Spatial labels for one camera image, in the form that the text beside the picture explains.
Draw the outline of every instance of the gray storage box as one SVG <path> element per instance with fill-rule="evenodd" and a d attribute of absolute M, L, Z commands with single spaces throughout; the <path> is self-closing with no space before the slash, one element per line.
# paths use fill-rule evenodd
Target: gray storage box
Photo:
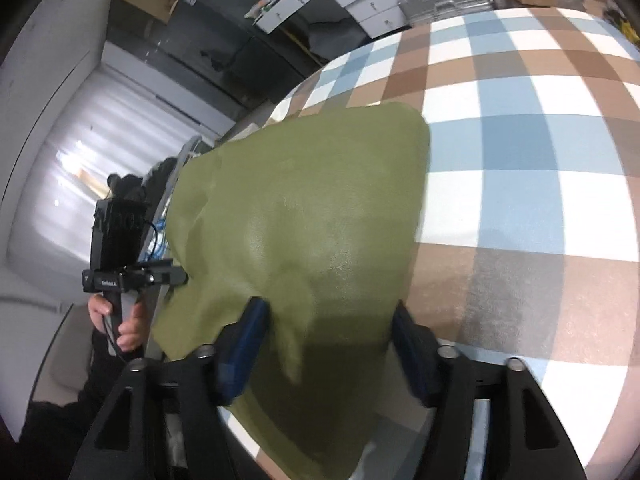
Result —
<path fill-rule="evenodd" d="M 482 12 L 483 10 L 493 10 L 493 0 L 400 0 L 400 8 L 407 17 L 412 27 L 417 27 L 423 23 L 436 22 L 471 14 L 472 12 Z"/>

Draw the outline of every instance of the screw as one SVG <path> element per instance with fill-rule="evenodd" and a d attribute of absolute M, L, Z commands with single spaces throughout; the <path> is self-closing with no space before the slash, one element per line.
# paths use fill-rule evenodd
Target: screw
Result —
<path fill-rule="evenodd" d="M 129 370 L 132 372 L 141 372 L 146 367 L 146 361 L 144 359 L 133 359 L 129 363 Z"/>
<path fill-rule="evenodd" d="M 514 372 L 523 372 L 527 367 L 522 361 L 520 361 L 520 359 L 512 357 L 511 359 L 507 359 L 507 368 Z"/>
<path fill-rule="evenodd" d="M 200 345 L 196 348 L 195 354 L 202 359 L 204 357 L 211 357 L 215 352 L 213 345 Z"/>
<path fill-rule="evenodd" d="M 460 355 L 460 353 L 455 347 L 445 345 L 438 348 L 438 355 L 445 359 L 455 359 Z"/>

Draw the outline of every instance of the green cloth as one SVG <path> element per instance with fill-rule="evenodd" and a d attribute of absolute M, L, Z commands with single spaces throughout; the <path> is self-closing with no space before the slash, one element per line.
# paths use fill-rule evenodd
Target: green cloth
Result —
<path fill-rule="evenodd" d="M 154 337 L 181 358 L 250 296 L 270 301 L 270 334 L 232 412 L 292 479 L 347 479 L 372 435 L 428 147 L 422 116 L 391 103 L 267 126 L 180 174 L 167 234 L 190 278 Z"/>

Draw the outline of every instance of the black sleeve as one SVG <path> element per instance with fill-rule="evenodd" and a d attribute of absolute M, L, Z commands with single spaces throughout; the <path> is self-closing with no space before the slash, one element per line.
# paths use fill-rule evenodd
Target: black sleeve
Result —
<path fill-rule="evenodd" d="M 41 478 L 66 480 L 76 460 L 76 454 L 104 399 L 118 379 L 124 362 L 109 355 L 107 338 L 94 329 L 94 355 L 89 377 L 78 400 L 66 406 L 50 402 L 31 402 L 18 441 L 20 452 L 33 457 L 42 468 Z M 140 356 L 140 352 L 125 354 L 126 360 Z"/>

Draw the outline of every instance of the wall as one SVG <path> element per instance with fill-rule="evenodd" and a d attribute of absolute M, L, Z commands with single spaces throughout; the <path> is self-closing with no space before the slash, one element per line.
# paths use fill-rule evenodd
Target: wall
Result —
<path fill-rule="evenodd" d="M 43 0 L 0 67 L 0 413 L 16 437 L 40 363 L 62 320 L 60 301 L 7 269 L 22 186 L 75 90 L 97 66 L 110 0 Z"/>

